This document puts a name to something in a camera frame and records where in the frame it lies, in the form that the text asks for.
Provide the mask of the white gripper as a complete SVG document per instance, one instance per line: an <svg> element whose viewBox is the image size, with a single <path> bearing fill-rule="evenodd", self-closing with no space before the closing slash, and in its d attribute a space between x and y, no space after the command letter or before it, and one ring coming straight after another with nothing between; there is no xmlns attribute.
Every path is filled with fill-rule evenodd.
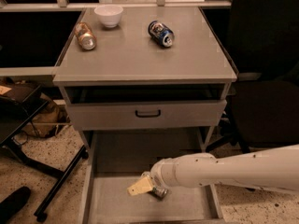
<svg viewBox="0 0 299 224"><path fill-rule="evenodd" d="M178 185L175 161L176 159L163 159L152 166L149 173L155 186L158 188L170 188ZM147 175L141 176L127 189L128 194L136 196L152 191L154 185L150 177Z"/></svg>

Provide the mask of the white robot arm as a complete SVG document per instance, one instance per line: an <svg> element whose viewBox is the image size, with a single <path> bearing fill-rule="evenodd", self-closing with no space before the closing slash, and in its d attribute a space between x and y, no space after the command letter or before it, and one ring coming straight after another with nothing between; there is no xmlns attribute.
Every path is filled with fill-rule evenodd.
<svg viewBox="0 0 299 224"><path fill-rule="evenodd" d="M200 188L214 184L269 190L299 191L299 146L272 148L216 158L196 153L156 162L127 191L164 197L173 187Z"/></svg>

